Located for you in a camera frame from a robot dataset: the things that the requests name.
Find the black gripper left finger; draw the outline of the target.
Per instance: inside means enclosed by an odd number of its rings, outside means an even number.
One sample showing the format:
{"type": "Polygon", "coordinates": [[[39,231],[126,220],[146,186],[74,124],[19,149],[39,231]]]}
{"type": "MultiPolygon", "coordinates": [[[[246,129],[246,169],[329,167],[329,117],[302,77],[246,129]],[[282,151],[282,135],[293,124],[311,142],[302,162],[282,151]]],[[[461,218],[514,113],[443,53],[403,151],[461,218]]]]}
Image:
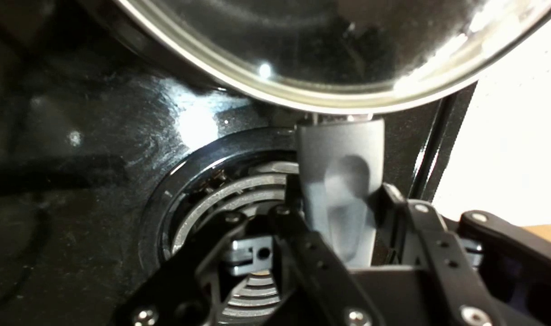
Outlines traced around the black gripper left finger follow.
{"type": "Polygon", "coordinates": [[[119,309],[113,326],[353,326],[360,289],[302,218],[222,213],[119,309]]]}

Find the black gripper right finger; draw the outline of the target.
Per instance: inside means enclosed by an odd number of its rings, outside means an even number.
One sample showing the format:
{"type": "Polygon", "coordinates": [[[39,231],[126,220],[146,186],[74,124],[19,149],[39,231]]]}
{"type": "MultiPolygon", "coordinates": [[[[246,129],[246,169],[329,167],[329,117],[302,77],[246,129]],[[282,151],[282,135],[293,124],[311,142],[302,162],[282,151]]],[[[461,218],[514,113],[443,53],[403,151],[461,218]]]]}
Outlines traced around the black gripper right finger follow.
{"type": "Polygon", "coordinates": [[[427,278],[449,326],[551,326],[551,243],[494,214],[447,224],[393,186],[371,196],[376,242],[394,265],[427,278]]]}

